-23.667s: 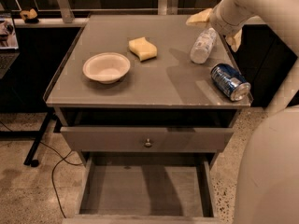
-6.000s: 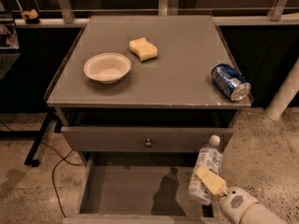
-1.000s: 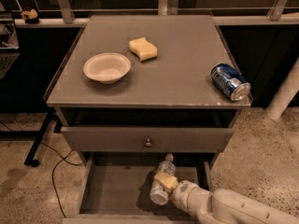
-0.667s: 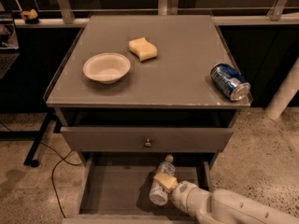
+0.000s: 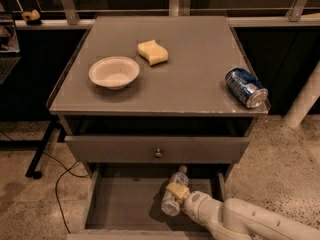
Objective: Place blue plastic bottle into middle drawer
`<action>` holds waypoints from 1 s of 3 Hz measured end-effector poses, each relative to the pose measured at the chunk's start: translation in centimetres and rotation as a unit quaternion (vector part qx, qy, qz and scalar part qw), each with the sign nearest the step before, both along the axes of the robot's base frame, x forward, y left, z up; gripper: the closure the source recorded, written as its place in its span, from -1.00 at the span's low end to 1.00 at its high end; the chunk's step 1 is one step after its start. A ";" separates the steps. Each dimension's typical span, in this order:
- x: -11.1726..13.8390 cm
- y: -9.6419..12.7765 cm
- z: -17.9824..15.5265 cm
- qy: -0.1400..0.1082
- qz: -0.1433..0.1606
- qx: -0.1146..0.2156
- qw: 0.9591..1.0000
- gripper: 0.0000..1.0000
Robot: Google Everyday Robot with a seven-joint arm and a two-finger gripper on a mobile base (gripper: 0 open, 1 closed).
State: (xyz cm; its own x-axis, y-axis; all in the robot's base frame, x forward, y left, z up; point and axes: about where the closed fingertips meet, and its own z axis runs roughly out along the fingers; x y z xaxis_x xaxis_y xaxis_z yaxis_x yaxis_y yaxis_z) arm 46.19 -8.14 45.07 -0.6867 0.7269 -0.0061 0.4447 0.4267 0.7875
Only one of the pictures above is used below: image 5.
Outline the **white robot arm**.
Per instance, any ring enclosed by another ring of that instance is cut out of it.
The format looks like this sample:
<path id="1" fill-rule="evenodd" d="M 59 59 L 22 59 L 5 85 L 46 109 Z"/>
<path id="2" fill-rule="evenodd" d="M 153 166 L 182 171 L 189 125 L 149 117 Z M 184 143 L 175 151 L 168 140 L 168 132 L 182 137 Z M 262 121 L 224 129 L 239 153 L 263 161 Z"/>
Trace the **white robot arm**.
<path id="1" fill-rule="evenodd" d="M 215 240 L 320 240 L 320 231 L 246 201 L 218 201 L 201 191 L 170 183 L 166 189 L 182 204 L 183 211 L 204 226 Z"/>

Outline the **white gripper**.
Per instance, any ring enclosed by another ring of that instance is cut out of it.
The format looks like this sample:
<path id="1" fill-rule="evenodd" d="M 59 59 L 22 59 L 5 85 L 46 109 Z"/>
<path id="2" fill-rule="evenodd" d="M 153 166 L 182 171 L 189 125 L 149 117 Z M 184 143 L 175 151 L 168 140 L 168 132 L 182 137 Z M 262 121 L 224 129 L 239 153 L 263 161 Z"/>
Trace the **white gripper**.
<path id="1" fill-rule="evenodd" d="M 182 210 L 189 218 L 204 227 L 222 225 L 223 203 L 210 195 L 194 191 L 190 194 L 189 188 L 171 182 L 166 189 L 177 199 L 184 200 Z"/>

